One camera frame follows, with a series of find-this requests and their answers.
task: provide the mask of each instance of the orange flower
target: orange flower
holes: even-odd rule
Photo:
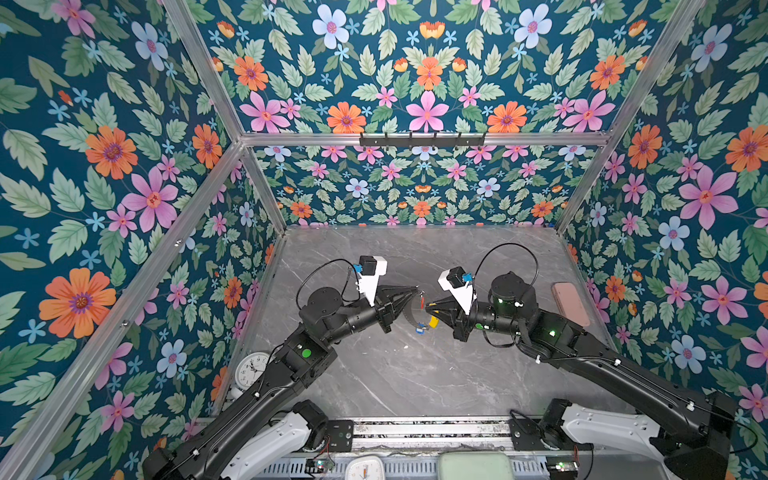
[[[194,134],[192,146],[197,149],[197,159],[205,164],[206,168],[213,168],[219,163],[219,157],[221,157],[219,135],[208,125],[197,125],[194,128]]]
[[[239,75],[237,80],[251,90],[264,90],[266,84],[270,83],[270,78],[264,73],[264,66],[259,62],[253,63],[253,58],[246,55],[245,59],[237,58],[235,63],[235,75]]]
[[[157,443],[154,444],[154,448],[152,451],[154,452],[157,449],[164,449],[165,446],[168,444],[168,437],[163,437],[160,440],[157,440]]]
[[[499,105],[494,109],[493,115],[488,117],[488,129],[492,134],[517,133],[520,127],[525,125],[528,117],[523,117],[528,112],[523,105],[518,106],[518,102],[510,101],[507,106]]]
[[[611,55],[605,61],[601,61],[589,77],[592,80],[592,88],[605,90],[610,87],[619,81],[619,75],[624,73],[626,67],[623,55],[619,55],[618,58],[616,55]]]
[[[267,265],[272,261],[272,254],[275,253],[275,244],[272,243],[266,248],[266,255],[264,256],[264,263]]]
[[[467,62],[463,58],[456,57],[453,59],[453,62],[451,63],[451,68],[453,68],[453,71],[460,72],[464,71],[467,68]]]
[[[357,105],[350,107],[345,101],[339,102],[338,107],[331,107],[328,113],[328,126],[333,128],[334,134],[361,134],[366,124],[360,108]]]
[[[748,127],[739,132],[739,137],[728,144],[730,153],[725,156],[725,162],[733,165],[734,171],[752,172],[760,169],[761,161],[768,161],[768,125],[758,125],[753,131]]]
[[[644,169],[648,164],[652,164],[659,156],[657,148],[661,148],[661,137],[659,137],[659,127],[646,125],[632,137],[632,145],[629,147],[631,159],[629,163],[636,168]]]
[[[445,33],[445,24],[443,22],[424,22],[419,25],[419,31],[424,38],[440,38]]]
[[[94,323],[101,321],[109,313],[106,305],[115,301],[114,288],[107,288],[109,279],[102,272],[96,272],[91,278],[87,268],[73,268],[69,271],[69,281],[57,276],[45,287],[45,292],[54,299],[40,302],[40,319],[54,320],[48,331],[64,338],[74,328],[76,339],[89,336],[94,332]]]
[[[426,217],[429,215],[429,209],[431,207],[426,202],[418,202],[415,207],[413,207],[413,213],[420,216],[421,218]]]
[[[550,201],[543,201],[541,203],[536,204],[533,207],[533,216],[534,217],[546,217],[547,215],[551,214],[554,210],[554,204]]]
[[[399,71],[400,73],[403,73],[404,71],[408,70],[408,61],[404,58],[400,58],[398,61],[395,62],[395,70]]]
[[[65,92],[63,90],[59,90],[58,91],[58,96],[61,99],[61,101],[63,101],[64,103],[66,103],[70,107],[74,107],[74,103],[72,102],[72,97],[70,97],[67,92]]]
[[[768,282],[768,272],[763,273],[763,280]],[[758,300],[768,300],[768,285],[765,283],[758,283],[755,285],[755,298]],[[757,307],[763,316],[768,318],[768,301],[764,301]]]
[[[235,36],[235,27],[232,26],[230,23],[226,22],[219,22],[216,24],[217,27],[219,27],[219,31],[227,38],[232,38]]]
[[[98,128],[98,133],[98,136],[88,135],[85,139],[90,147],[85,151],[85,156],[89,162],[96,164],[98,173],[120,180],[124,174],[134,170],[131,165],[139,162],[139,157],[134,153],[136,145],[130,138],[126,139],[125,132],[117,127],[112,130],[103,125]]]
[[[211,402],[216,402],[216,397],[219,396],[219,390],[221,389],[221,384],[224,383],[225,376],[227,376],[227,367],[223,366],[216,374],[216,378],[214,378],[214,389],[210,391]]]
[[[416,69],[419,76],[416,81],[424,87],[424,90],[432,90],[435,85],[440,83],[442,67],[438,65],[437,58],[427,57],[422,60],[422,64]]]
[[[624,285],[624,281],[621,278],[612,276],[608,279],[605,285],[605,293],[608,294],[608,298],[611,302],[619,303],[624,299],[624,292],[627,291],[627,287]]]
[[[304,202],[293,202],[293,205],[290,206],[290,213],[298,218],[309,218],[312,216],[312,208]]]
[[[571,245],[569,243],[568,244],[568,252],[571,253],[571,257],[574,259],[574,262],[578,263],[578,250],[576,250],[576,247],[574,247],[573,245]]]
[[[648,25],[648,22],[645,20],[638,20],[633,23],[632,26],[629,27],[629,36],[637,37],[643,30],[645,30],[645,25]]]
[[[224,305],[227,308],[234,308],[237,303],[240,302],[240,294],[243,292],[243,282],[239,278],[233,276],[230,281],[227,282],[227,287],[224,288]]]

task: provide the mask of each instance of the white clock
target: white clock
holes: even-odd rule
[[[235,383],[242,390],[248,390],[253,385],[266,368],[266,361],[269,355],[264,352],[251,353],[246,356],[237,366],[235,372]]]
[[[345,480],[384,480],[384,462],[375,455],[355,458],[346,467]]]

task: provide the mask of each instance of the pink phone case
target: pink phone case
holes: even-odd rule
[[[552,285],[552,293],[562,316],[578,325],[589,325],[589,314],[573,283],[555,283]]]

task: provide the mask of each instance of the gray tabletop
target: gray tabletop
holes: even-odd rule
[[[474,272],[485,253],[498,243],[516,241],[539,259],[535,283],[539,306],[557,312],[551,292],[556,282],[571,282],[592,312],[591,299],[554,229],[536,227],[463,228],[320,228],[287,233],[280,265],[267,297],[260,324],[251,329],[250,351],[269,351],[299,322],[294,303],[302,280],[321,263],[337,257],[357,260],[380,255],[389,263],[381,284],[418,285],[425,300],[446,296],[439,274],[453,266]],[[518,247],[502,247],[485,261],[477,278],[478,296],[497,275],[515,271],[533,277],[530,255]],[[340,289],[346,278],[342,264],[328,266],[308,282],[301,300],[321,286]],[[347,298],[354,298],[351,289]],[[593,316],[588,331],[604,343],[607,330]],[[509,337],[490,335],[495,343]],[[402,316],[385,334],[372,326],[336,346],[339,358],[300,399],[311,399],[329,416],[506,415],[515,408],[541,414],[553,398],[570,399],[596,409],[630,411],[628,405],[585,379],[552,366],[537,365],[515,348],[495,349],[474,333],[461,343],[446,325],[419,335]]]

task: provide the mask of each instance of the robotic arm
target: robotic arm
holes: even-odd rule
[[[705,396],[668,382],[607,348],[579,325],[540,310],[535,290],[513,272],[493,280],[487,302],[477,301],[472,276],[460,266],[443,272],[440,283],[452,295],[430,303],[428,309],[453,328],[455,339],[466,342],[474,329],[508,334],[514,338],[512,345],[536,363],[589,379],[647,415],[587,410],[556,399],[540,422],[548,444],[559,446],[570,438],[623,446],[663,460],[683,480],[725,478],[737,408],[729,396]],[[472,301],[467,307],[468,295]]]
[[[376,269],[376,262],[374,257],[360,257],[360,265],[354,267],[358,270],[357,267],[367,264],[370,268],[372,265],[373,273],[368,274],[381,275],[386,271],[386,264],[382,272]],[[365,276],[367,271],[358,273]],[[273,350],[259,379],[175,452],[166,449],[152,452],[142,465],[144,477],[147,480],[249,478],[243,475],[260,472],[285,449],[290,448],[288,452],[295,450],[293,446],[299,440],[288,440],[290,437],[306,435],[301,445],[309,440],[310,447],[317,447],[322,436],[312,437],[308,431],[321,429],[327,418],[311,402],[297,404],[278,425],[254,435],[266,426],[282,405],[295,399],[326,371],[336,359],[333,343],[375,323],[388,333],[417,291],[414,286],[380,286],[377,281],[373,285],[361,285],[360,289],[365,290],[366,296],[347,304],[344,304],[342,294],[332,287],[326,286],[312,293],[299,311],[301,324],[282,346]],[[273,442],[275,436],[286,438]],[[253,461],[234,458],[240,452]],[[257,454],[255,457],[249,456],[254,453]]]

